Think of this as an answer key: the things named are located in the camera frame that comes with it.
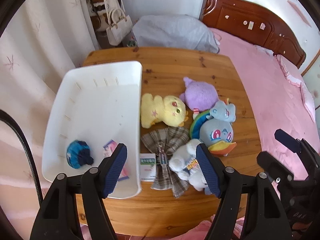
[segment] white plush toy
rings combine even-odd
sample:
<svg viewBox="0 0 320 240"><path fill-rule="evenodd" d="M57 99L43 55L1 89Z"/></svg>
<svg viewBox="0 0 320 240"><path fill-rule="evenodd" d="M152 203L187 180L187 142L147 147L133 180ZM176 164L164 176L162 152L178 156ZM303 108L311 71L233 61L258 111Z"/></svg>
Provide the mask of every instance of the white plush toy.
<svg viewBox="0 0 320 240"><path fill-rule="evenodd" d="M207 187L207 182L196 160L196 148L200 143L198 139L190 140L179 147L169 160L170 169L177 173L180 179L188 180L198 191Z"/></svg>

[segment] wooden table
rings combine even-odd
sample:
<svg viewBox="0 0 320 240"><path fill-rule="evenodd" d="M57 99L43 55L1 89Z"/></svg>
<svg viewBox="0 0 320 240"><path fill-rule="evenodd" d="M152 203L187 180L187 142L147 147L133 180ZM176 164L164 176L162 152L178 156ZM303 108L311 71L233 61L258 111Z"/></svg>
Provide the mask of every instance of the wooden table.
<svg viewBox="0 0 320 240"><path fill-rule="evenodd" d="M236 105L236 121L233 123L235 149L222 157L226 166L232 166L242 174L255 176L262 169L256 156L261 151L260 139L253 112L242 82L231 62L223 55L186 49L169 48L117 48L91 52L84 66L108 62L137 60L143 66L142 94L179 96L185 90L183 77L205 81L215 86L219 98ZM192 111L189 121L192 122ZM141 135L165 127L164 123L151 129L141 128ZM148 150L141 143L141 152ZM183 196L175 199L171 190L150 189L150 182L142 182L141 193L129 199L105 199L104 204L117 233L134 236L177 236L195 227L202 220L216 213L219 199L204 195L192 186ZM81 223L86 224L81 195L77 195ZM246 195L241 199L238 216L244 215Z"/></svg>

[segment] yellow plush toy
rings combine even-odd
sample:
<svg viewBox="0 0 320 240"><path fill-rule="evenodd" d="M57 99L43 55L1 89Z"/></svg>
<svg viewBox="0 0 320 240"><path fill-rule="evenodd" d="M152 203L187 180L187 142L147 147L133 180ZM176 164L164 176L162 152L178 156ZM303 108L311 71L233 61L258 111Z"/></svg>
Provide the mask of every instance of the yellow plush toy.
<svg viewBox="0 0 320 240"><path fill-rule="evenodd" d="M188 120L186 105L175 96L153 96L144 94L141 98L141 126L150 128L157 122L164 122L168 126L184 126Z"/></svg>

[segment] small card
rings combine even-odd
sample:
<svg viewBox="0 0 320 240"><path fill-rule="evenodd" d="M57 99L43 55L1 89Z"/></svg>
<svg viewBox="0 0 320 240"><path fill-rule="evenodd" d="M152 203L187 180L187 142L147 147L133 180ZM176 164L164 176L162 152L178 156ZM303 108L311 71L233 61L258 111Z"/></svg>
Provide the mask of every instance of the small card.
<svg viewBox="0 0 320 240"><path fill-rule="evenodd" d="M156 155L154 153L140 153L140 179L154 181L156 178Z"/></svg>
<svg viewBox="0 0 320 240"><path fill-rule="evenodd" d="M103 157L110 157L113 153L113 151L117 148L118 143L116 143L114 140L110 140L106 145L103 146ZM120 176L118 178L118 181L128 179L128 172L127 169L125 168L125 165L120 173Z"/></svg>

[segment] rainbow plush toy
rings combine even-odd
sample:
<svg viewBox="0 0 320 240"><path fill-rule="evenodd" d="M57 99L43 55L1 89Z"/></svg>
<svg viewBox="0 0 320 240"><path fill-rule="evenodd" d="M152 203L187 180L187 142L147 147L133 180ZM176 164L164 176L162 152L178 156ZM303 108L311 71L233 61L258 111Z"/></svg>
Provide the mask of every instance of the rainbow plush toy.
<svg viewBox="0 0 320 240"><path fill-rule="evenodd" d="M199 139L215 155L227 156L236 147L231 122L236 120L236 107L219 100L213 108L199 114L190 127L190 138Z"/></svg>

